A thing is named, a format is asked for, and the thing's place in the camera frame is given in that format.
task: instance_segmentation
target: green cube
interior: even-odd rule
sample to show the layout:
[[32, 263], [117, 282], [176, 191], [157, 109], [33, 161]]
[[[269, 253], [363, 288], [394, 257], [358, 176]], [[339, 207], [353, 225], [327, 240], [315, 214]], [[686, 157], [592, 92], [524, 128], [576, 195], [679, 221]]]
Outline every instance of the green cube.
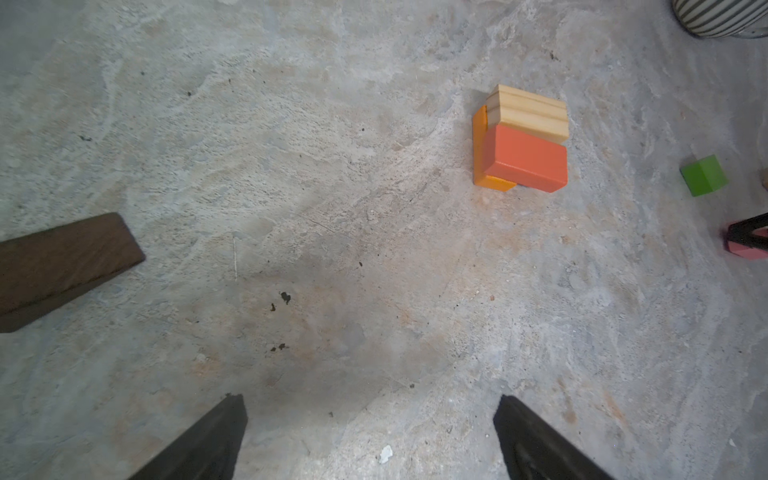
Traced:
[[728, 184], [717, 157], [710, 155], [680, 169], [690, 194], [694, 197], [714, 192]]

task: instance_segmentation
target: dark brown block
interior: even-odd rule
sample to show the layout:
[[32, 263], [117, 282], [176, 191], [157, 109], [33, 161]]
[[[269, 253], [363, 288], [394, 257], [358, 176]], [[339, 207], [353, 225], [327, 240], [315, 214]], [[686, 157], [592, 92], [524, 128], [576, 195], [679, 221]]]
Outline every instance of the dark brown block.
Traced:
[[0, 333], [22, 328], [144, 258], [118, 214], [0, 243]]

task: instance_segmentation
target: black and white stripe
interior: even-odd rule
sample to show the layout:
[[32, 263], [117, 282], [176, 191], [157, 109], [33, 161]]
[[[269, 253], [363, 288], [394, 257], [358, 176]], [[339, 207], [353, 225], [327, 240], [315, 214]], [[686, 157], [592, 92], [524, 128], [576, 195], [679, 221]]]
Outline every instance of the black and white stripe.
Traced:
[[675, 15], [700, 37], [734, 35], [768, 14], [768, 0], [672, 0]]

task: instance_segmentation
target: concrete floor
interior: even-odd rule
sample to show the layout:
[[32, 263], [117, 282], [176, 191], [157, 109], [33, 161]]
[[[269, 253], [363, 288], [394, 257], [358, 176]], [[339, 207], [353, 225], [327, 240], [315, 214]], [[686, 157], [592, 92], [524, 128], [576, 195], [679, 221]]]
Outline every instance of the concrete floor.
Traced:
[[[768, 270], [719, 230], [768, 210], [766, 42], [668, 4], [1, 3], [0, 240], [147, 254], [0, 336], [2, 476], [125, 479], [232, 392], [238, 479], [506, 478], [501, 394], [615, 478], [763, 478]], [[497, 83], [568, 103], [565, 189], [472, 185]]]

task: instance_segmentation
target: white paint chip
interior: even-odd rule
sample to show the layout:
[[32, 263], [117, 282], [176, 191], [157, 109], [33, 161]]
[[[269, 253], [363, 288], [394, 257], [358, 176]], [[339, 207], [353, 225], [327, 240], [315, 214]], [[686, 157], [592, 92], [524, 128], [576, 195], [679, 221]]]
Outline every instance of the white paint chip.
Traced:
[[389, 457], [392, 456], [392, 446], [387, 445], [382, 449], [382, 454], [379, 455], [379, 463], [384, 465], [389, 461]]

